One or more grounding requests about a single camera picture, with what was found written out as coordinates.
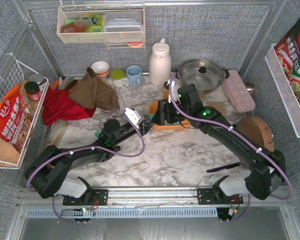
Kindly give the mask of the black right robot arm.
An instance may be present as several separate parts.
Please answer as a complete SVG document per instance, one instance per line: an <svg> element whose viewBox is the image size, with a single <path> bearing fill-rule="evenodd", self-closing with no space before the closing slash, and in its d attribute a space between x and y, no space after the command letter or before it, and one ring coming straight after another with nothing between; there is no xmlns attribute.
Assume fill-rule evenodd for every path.
<svg viewBox="0 0 300 240"><path fill-rule="evenodd" d="M265 200L287 179L284 155L247 139L222 113L203 105L194 85L180 87L174 96L176 100L157 101L151 119L154 124L172 127L187 120L193 128L221 142L249 169L250 174L243 178L244 186L259 200Z"/></svg>

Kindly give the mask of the brown cloth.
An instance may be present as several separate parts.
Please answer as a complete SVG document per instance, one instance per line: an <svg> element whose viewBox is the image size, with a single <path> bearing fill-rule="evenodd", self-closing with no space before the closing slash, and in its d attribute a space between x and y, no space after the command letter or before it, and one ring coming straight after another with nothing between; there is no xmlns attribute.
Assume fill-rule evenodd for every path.
<svg viewBox="0 0 300 240"><path fill-rule="evenodd" d="M120 109L116 91L103 82L91 67L68 95L76 104L88 109L114 111Z"/></svg>

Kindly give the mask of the orange plastic basket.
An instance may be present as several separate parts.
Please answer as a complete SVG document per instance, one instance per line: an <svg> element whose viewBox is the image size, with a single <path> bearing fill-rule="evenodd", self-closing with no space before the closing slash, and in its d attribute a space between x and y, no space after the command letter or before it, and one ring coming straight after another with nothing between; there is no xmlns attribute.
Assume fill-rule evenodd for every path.
<svg viewBox="0 0 300 240"><path fill-rule="evenodd" d="M158 108L158 103L156 101L152 102L148 108L148 113L155 114ZM172 130L183 130L191 128L191 124L188 120L183 120L182 122L175 122L173 124L166 123L165 125L154 124L152 127L156 131L172 131Z"/></svg>

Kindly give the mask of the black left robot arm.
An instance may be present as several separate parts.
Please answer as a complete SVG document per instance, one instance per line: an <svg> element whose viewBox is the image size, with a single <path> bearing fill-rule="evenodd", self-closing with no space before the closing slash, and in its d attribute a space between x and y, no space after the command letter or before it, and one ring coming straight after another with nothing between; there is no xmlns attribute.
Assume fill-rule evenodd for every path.
<svg viewBox="0 0 300 240"><path fill-rule="evenodd" d="M119 144L135 134L143 137L154 124L149 118L133 125L121 125L116 119L106 121L95 142L74 149L47 146L25 172L28 190L34 189L43 199L55 195L88 200L93 188L82 177L68 178L68 172L91 163L102 163L120 154Z"/></svg>

